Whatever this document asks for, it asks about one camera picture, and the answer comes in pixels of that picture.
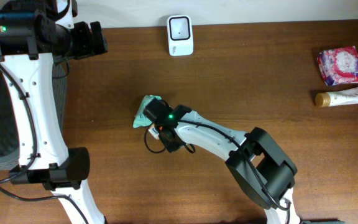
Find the teal snack bag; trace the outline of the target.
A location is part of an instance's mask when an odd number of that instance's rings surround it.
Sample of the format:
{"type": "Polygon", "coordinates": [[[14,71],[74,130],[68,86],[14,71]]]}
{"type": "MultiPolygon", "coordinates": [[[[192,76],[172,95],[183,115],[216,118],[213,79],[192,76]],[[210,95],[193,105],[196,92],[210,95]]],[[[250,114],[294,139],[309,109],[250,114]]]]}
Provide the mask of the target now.
{"type": "Polygon", "coordinates": [[[144,114],[145,107],[153,100],[158,99],[161,100],[161,96],[155,96],[155,95],[145,95],[140,103],[139,109],[135,115],[135,119],[133,122],[133,128],[139,128],[139,127],[147,127],[152,124],[151,120],[149,120],[144,114]]]}

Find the purple tissue pack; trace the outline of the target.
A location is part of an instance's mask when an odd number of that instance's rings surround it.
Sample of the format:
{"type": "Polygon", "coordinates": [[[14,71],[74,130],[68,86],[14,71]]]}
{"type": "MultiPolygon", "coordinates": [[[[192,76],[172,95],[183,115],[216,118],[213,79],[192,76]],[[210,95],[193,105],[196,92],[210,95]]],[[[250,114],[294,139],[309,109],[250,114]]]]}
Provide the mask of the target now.
{"type": "Polygon", "coordinates": [[[317,57],[326,86],[358,83],[358,52],[355,46],[324,50],[317,57]]]}

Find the white cream tube gold cap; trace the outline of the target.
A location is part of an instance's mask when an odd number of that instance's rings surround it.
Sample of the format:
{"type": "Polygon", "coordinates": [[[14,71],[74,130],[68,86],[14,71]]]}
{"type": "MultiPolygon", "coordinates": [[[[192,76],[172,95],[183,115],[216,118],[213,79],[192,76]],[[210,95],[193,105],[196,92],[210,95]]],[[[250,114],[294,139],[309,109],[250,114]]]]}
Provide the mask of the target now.
{"type": "Polygon", "coordinates": [[[319,107],[358,105],[358,87],[318,93],[314,98],[314,103],[319,107]]]}

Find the orange tissue packet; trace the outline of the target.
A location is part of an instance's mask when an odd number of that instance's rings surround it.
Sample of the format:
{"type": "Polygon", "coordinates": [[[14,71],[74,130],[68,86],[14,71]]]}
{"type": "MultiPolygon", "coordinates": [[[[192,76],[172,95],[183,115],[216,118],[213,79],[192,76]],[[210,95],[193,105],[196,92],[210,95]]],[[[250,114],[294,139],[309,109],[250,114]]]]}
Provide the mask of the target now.
{"type": "Polygon", "coordinates": [[[151,124],[148,128],[148,132],[155,138],[156,140],[160,139],[160,133],[154,124],[151,124]]]}

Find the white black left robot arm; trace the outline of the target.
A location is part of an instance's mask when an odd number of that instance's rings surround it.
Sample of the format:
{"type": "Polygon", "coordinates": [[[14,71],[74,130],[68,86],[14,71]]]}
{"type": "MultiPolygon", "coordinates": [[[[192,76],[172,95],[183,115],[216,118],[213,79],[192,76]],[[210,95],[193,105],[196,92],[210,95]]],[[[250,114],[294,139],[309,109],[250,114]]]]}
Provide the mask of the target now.
{"type": "Polygon", "coordinates": [[[12,184],[42,184],[72,223],[105,223],[88,185],[90,155],[70,149],[58,123],[53,66],[107,52],[99,22],[74,22],[76,1],[9,1],[0,9],[0,71],[19,136],[12,184]]]}

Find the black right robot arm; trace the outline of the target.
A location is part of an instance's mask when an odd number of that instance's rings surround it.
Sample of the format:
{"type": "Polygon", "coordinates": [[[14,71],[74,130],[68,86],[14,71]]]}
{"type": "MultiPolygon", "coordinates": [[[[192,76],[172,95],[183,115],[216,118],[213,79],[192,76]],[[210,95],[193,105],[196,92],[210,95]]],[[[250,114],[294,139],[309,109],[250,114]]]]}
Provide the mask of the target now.
{"type": "Polygon", "coordinates": [[[241,190],[264,209],[268,223],[300,223],[293,204],[298,169],[273,138],[260,128],[225,128],[179,105],[159,101],[145,112],[168,152],[199,146],[221,158],[241,190]]]}

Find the white barcode scanner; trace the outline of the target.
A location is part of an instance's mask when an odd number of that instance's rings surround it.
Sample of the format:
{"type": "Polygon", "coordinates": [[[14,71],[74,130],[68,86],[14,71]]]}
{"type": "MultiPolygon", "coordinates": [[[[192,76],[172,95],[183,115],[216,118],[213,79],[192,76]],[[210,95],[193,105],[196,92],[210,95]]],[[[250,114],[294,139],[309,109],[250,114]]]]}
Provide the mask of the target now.
{"type": "Polygon", "coordinates": [[[192,21],[186,15],[167,19],[168,51],[172,57],[187,56],[194,52],[192,21]]]}

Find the grey plastic mesh basket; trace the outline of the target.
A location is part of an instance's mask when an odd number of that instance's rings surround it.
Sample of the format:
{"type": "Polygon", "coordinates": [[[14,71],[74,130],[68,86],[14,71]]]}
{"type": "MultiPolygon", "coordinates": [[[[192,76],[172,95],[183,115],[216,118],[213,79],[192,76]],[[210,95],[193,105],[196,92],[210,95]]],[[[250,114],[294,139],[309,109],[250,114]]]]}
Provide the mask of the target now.
{"type": "Polygon", "coordinates": [[[63,165],[69,158],[62,136],[66,96],[66,72],[51,54],[0,63],[0,170],[63,165]]]}

